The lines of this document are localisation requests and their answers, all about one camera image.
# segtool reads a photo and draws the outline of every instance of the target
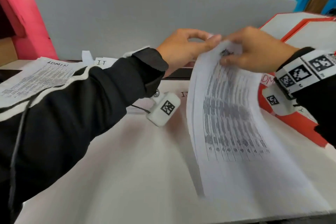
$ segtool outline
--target black sleeve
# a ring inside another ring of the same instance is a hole
[[[126,114],[126,107],[152,96],[163,75],[132,56],[104,70],[83,68],[64,86],[34,96],[16,158],[15,215],[24,201],[68,172],[85,155],[91,140]],[[9,222],[11,156],[27,102],[0,109],[1,223]]]
[[[279,69],[313,50],[314,48],[311,47],[298,50]],[[315,127],[315,131],[331,145],[336,146],[336,75],[296,91],[292,95],[296,98],[296,102],[306,108],[317,120],[318,125]]]

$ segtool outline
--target desk surface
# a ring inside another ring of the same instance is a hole
[[[19,69],[24,63],[16,61],[2,68]],[[163,81],[161,86],[171,87],[172,83],[177,92],[188,90],[188,81]],[[87,154],[71,171],[27,201],[16,223],[247,223],[286,217],[241,209],[241,218],[233,219],[230,202],[198,199],[187,166],[193,152],[184,126],[185,102],[182,98],[181,107],[164,128],[154,126],[144,115],[126,115],[91,142]],[[277,118],[262,113],[336,211],[335,149],[320,148]]]

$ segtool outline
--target cable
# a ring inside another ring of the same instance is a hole
[[[146,113],[151,113],[150,111],[148,111],[148,110],[146,110],[146,109],[144,109],[144,108],[142,108],[142,107],[138,107],[138,106],[136,106],[136,105],[131,105],[132,107],[135,107],[135,108],[139,108],[139,109],[141,109],[142,111],[145,111]]]
[[[16,189],[15,163],[16,163],[16,158],[17,158],[17,155],[18,155],[18,150],[19,150],[20,141],[21,141],[21,137],[22,137],[22,130],[23,130],[24,125],[25,125],[27,113],[28,113],[29,107],[31,106],[31,104],[32,104],[32,102],[34,101],[35,98],[36,97],[32,97],[28,101],[28,103],[26,105],[26,108],[24,109],[24,111],[21,115],[19,131],[17,132],[15,146],[14,146],[12,158],[11,158],[11,161],[10,161],[10,181],[9,181],[10,182],[10,189],[9,189],[8,209],[10,210],[10,221],[11,221],[11,223],[15,222],[14,207],[13,207],[15,189]]]

